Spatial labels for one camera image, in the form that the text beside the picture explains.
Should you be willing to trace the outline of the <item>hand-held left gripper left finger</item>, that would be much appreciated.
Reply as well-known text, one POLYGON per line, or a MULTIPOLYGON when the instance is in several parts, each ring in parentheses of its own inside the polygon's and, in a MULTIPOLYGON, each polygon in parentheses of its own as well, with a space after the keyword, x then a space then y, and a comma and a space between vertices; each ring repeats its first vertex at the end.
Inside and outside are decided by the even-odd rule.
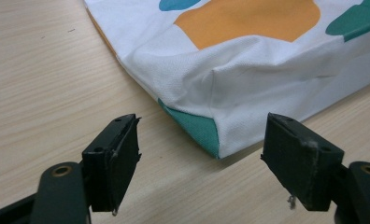
POLYGON ((135 114, 113 119, 82 152, 86 195, 94 212, 118 214, 141 158, 138 122, 135 114))

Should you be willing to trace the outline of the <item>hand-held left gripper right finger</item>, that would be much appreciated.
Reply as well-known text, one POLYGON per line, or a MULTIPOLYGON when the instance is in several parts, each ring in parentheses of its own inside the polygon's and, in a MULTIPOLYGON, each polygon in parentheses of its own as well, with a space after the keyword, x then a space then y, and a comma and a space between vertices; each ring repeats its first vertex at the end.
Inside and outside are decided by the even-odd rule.
POLYGON ((306 210, 329 209, 331 175, 341 166, 343 157, 342 149, 297 120, 267 115, 261 159, 306 210))

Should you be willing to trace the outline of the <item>white tote bag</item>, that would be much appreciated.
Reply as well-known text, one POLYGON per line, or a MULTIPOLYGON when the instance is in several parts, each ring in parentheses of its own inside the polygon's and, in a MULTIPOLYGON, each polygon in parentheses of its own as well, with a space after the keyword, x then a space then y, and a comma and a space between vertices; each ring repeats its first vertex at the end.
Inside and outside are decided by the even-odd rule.
POLYGON ((370 0, 84 0, 121 66, 203 149, 261 141, 370 84, 370 0))

